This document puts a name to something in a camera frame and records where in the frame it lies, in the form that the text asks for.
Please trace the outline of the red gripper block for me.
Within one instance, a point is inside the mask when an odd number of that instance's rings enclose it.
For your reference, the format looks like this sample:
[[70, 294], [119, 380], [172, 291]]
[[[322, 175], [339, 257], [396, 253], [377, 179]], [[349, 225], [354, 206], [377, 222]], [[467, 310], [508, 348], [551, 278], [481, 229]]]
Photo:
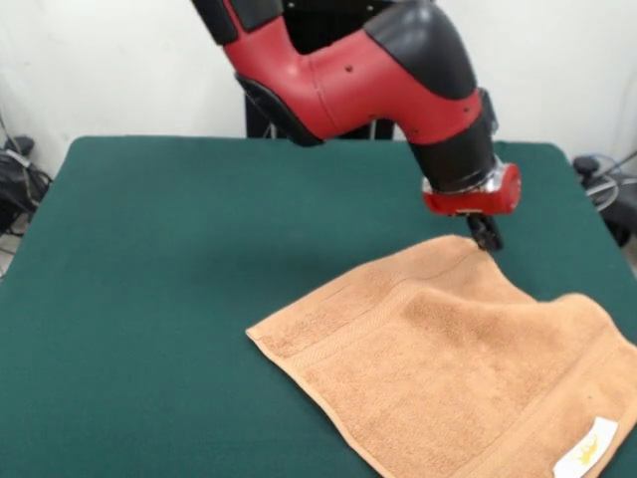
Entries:
[[521, 199], [521, 174], [513, 163], [498, 163], [487, 181], [476, 188], [443, 194], [435, 192], [424, 178], [422, 193], [425, 205], [433, 213], [468, 214], [467, 224], [477, 245], [487, 251], [501, 251], [504, 239], [495, 219], [488, 215], [510, 214], [516, 209]]

